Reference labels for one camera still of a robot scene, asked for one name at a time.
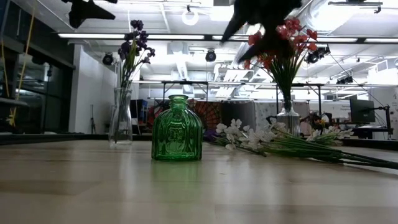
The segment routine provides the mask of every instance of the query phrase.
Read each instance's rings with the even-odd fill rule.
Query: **light fixture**
[[[240,82],[208,82],[209,85],[242,85]]]
[[[116,39],[123,40],[124,34],[79,34],[79,33],[71,33],[71,34],[58,34],[61,38],[66,39]]]
[[[187,14],[188,14],[189,12],[192,12],[192,13],[193,13],[192,19],[187,19]],[[199,21],[199,14],[198,14],[198,11],[196,11],[196,10],[194,10],[194,9],[190,9],[190,8],[189,8],[189,5],[187,5],[187,10],[184,11],[184,12],[182,13],[181,19],[182,19],[182,22],[183,22],[184,24],[186,24],[186,25],[188,25],[188,26],[193,26],[193,25],[195,25],[196,23],[198,23],[198,21]]]
[[[132,81],[131,83],[140,83],[140,84],[153,83],[153,84],[155,84],[155,83],[162,83],[162,81]]]
[[[213,35],[213,40],[221,40],[221,38],[223,38],[222,35]],[[246,42],[249,40],[249,36],[248,35],[234,35],[231,38],[229,38],[229,40]]]
[[[398,38],[366,38],[365,43],[398,43]]]
[[[351,37],[318,37],[317,41],[310,39],[309,42],[316,43],[354,43],[358,40],[358,38]]]
[[[59,37],[65,39],[94,39],[94,40],[123,40],[124,34],[79,34],[79,33],[59,33]],[[151,34],[148,40],[203,40],[204,35],[172,35],[172,34]]]
[[[170,35],[170,34],[149,34],[148,40],[203,40],[204,35]]]

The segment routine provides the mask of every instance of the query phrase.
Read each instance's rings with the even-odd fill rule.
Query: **glass vase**
[[[172,95],[170,109],[155,119],[152,132],[152,158],[160,161],[201,159],[203,128],[200,118],[187,109],[185,95]]]
[[[131,90],[114,89],[114,109],[109,127],[109,143],[123,145],[132,143],[132,124],[130,113]]]
[[[293,101],[284,100],[276,121],[284,123],[288,133],[300,137],[300,115],[293,110]]]

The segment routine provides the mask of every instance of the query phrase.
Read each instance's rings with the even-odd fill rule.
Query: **green glass bottle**
[[[203,128],[200,118],[187,109],[185,95],[172,95],[170,109],[155,119],[152,132],[152,158],[160,161],[201,159]]]

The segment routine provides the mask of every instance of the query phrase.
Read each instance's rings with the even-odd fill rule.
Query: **table surface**
[[[391,151],[343,148],[398,161]],[[158,162],[150,142],[0,147],[5,224],[398,222],[398,172],[261,157],[203,145],[198,162]]]

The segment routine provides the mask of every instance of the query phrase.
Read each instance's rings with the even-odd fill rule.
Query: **computer monitor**
[[[374,115],[374,103],[369,100],[349,100],[351,107],[352,123],[372,123],[376,122]]]

